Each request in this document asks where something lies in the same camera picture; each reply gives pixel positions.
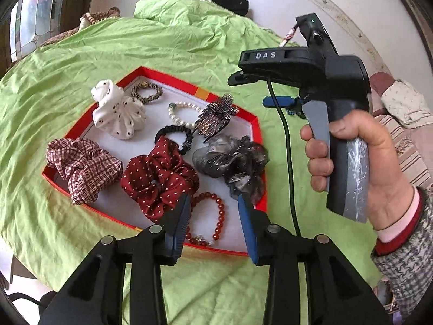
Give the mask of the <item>grey knit sleeve forearm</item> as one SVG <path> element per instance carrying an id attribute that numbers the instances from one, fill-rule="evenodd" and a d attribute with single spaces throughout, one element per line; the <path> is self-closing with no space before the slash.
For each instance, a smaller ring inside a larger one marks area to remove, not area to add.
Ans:
<path id="1" fill-rule="evenodd" d="M 417 189 L 413 218 L 371 258 L 390 283 L 405 324 L 432 323 L 432 191 Z"/>

